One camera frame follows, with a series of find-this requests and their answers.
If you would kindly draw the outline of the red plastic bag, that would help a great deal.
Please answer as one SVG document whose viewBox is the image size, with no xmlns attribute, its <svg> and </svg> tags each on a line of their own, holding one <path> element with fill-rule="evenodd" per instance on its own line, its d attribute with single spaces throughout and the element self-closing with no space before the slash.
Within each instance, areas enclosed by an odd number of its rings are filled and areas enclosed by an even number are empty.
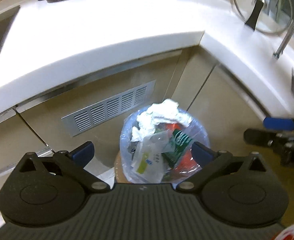
<svg viewBox="0 0 294 240">
<path fill-rule="evenodd" d="M 172 152 L 172 163 L 174 172 L 186 176 L 188 173 L 194 173 L 200 169 L 200 165 L 192 156 L 192 145 L 195 140 L 183 131 L 179 124 L 172 125 L 172 142 L 174 150 Z"/>
</svg>

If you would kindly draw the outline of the crushed clear plastic bottle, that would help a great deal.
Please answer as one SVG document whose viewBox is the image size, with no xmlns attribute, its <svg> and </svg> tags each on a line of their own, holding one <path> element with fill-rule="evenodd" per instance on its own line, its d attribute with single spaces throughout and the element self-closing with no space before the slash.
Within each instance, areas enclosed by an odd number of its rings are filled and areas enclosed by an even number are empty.
<svg viewBox="0 0 294 240">
<path fill-rule="evenodd" d="M 155 133 L 150 138 L 152 149 L 160 155 L 170 168 L 176 168 L 188 149 L 193 138 L 180 129 L 167 129 Z"/>
</svg>

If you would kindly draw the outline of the white green medicine box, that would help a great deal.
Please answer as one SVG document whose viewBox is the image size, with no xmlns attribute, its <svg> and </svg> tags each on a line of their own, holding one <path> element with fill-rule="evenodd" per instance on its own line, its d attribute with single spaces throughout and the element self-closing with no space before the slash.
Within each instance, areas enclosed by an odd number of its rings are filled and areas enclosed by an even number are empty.
<svg viewBox="0 0 294 240">
<path fill-rule="evenodd" d="M 144 183 L 158 184 L 167 171 L 167 165 L 164 159 L 152 149 L 151 136 L 145 137 L 138 143 L 131 167 L 133 173 Z"/>
</svg>

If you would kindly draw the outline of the blue lined trash bin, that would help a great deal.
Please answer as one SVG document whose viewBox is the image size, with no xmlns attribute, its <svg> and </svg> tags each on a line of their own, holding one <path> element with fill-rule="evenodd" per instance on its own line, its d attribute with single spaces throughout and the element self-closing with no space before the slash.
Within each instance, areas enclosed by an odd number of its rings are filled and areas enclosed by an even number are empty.
<svg viewBox="0 0 294 240">
<path fill-rule="evenodd" d="M 191 147 L 210 140 L 205 127 L 171 99 L 128 116 L 119 140 L 122 171 L 131 183 L 176 186 L 201 169 Z"/>
</svg>

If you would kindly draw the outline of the cabinet vent grille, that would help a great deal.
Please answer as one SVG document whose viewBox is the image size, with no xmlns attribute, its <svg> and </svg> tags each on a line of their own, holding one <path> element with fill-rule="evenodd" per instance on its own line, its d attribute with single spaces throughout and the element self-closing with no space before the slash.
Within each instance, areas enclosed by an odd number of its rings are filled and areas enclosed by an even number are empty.
<svg viewBox="0 0 294 240">
<path fill-rule="evenodd" d="M 61 118 L 71 137 L 92 129 L 146 103 L 154 92 L 155 80 L 91 104 Z"/>
</svg>

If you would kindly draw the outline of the glass pot lid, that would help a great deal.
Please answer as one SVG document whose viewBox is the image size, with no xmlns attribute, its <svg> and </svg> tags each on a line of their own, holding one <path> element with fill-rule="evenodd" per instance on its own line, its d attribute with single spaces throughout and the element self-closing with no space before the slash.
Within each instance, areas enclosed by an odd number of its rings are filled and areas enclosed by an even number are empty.
<svg viewBox="0 0 294 240">
<path fill-rule="evenodd" d="M 233 5 L 244 23 L 265 35 L 280 35 L 287 24 L 276 19 L 278 0 L 232 0 Z"/>
</svg>

